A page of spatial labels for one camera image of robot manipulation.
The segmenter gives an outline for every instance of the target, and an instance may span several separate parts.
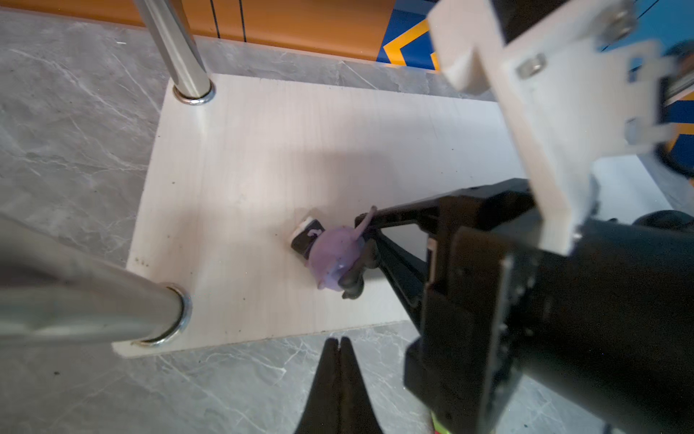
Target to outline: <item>wooden board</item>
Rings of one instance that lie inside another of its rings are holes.
[[[192,319],[159,349],[116,343],[123,356],[406,320],[379,272],[356,301],[317,290],[289,248],[296,225],[310,213],[352,226],[372,204],[524,176],[496,103],[212,80],[217,96],[201,107],[166,95],[127,264],[186,287]]]

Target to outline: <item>stainless steel pole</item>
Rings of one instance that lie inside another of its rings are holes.
[[[178,99],[188,104],[212,99],[214,84],[190,34],[180,0],[135,0],[135,5],[169,68]]]
[[[0,346],[157,344],[180,331],[189,315],[180,288],[156,285],[0,219]]]

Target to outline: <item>gray marble surface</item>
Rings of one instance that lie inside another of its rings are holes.
[[[211,72],[458,97],[437,75],[207,38]],[[0,10],[0,213],[125,263],[167,72],[137,28]],[[402,386],[411,324],[352,337],[386,434],[431,433]],[[109,345],[0,352],[2,433],[292,433],[324,335],[124,360]],[[597,434],[533,380],[497,432]]]

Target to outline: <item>metal screw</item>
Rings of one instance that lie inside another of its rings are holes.
[[[544,54],[540,53],[521,63],[520,66],[516,68],[516,73],[525,80],[545,69],[545,66],[547,66],[547,58]]]
[[[602,11],[598,19],[604,29],[600,34],[600,43],[610,45],[623,39],[636,28],[636,13],[633,0],[623,0]]]

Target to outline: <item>purple figurine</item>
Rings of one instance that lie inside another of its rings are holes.
[[[375,212],[376,207],[372,206],[366,218],[356,228],[342,226],[325,230],[318,220],[309,216],[294,231],[291,237],[291,247],[307,260],[306,267],[316,279],[318,289],[345,290],[344,298],[356,298],[361,294],[364,286],[362,278],[364,265],[357,270],[359,274],[357,280],[361,281],[361,288],[356,297],[350,297],[345,280],[341,282],[340,279],[353,268],[362,256],[366,245],[362,234]],[[373,260],[366,261],[372,265],[366,265],[368,268],[375,268],[375,265],[372,264]]]

